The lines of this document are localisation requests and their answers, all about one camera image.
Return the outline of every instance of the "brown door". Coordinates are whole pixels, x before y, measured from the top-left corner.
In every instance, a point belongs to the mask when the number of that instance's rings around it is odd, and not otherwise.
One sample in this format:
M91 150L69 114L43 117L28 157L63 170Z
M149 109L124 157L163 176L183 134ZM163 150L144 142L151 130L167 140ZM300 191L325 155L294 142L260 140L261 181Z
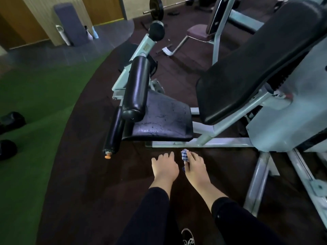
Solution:
M123 18L119 0L83 0L93 25Z
M0 0L0 34L5 49L48 38L23 0Z

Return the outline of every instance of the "artificial grass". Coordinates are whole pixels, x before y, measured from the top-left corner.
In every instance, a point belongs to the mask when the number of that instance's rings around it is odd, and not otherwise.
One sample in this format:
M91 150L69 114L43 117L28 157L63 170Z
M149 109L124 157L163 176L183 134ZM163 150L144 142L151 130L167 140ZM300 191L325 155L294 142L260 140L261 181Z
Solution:
M0 244L36 242L44 196L57 147L73 107L107 55L76 66L11 70L0 78L0 115L21 113L24 127L2 139L18 154L0 161Z

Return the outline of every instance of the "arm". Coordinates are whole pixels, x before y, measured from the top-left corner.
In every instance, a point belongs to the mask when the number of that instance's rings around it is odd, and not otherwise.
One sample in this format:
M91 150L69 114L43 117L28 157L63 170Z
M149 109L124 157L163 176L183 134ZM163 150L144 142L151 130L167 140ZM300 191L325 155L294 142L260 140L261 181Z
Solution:
M170 190L179 169L174 153L152 158L154 181L123 234L117 241L122 244L160 245L164 243Z
M189 151L187 157L186 177L206 202L226 244L283 244L264 223L211 184L202 157Z

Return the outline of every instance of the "barbell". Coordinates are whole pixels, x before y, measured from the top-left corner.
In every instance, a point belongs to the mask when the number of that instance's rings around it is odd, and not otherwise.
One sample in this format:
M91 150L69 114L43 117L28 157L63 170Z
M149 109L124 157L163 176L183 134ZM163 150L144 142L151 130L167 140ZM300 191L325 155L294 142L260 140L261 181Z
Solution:
M150 6L150 10L148 11L144 11L143 14L148 14L151 13L151 16L153 18L153 20L162 20L163 19L163 15L164 15L164 8L168 8L177 4L181 4L181 3L189 3L190 5L193 4L194 0L183 0L181 2L177 2L177 3L173 3L170 5L166 5L164 6L162 4L161 0L150 0L149 6Z

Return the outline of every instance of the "person's left hand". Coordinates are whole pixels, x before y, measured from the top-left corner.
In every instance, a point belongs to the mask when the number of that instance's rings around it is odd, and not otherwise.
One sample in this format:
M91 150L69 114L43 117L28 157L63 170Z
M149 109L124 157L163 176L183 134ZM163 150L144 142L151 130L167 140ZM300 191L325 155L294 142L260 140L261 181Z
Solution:
M158 160L156 160L156 158L152 158L151 161L155 180L165 179L171 183L176 180L179 169L174 159L174 152L170 152L169 156L168 153L160 155Z

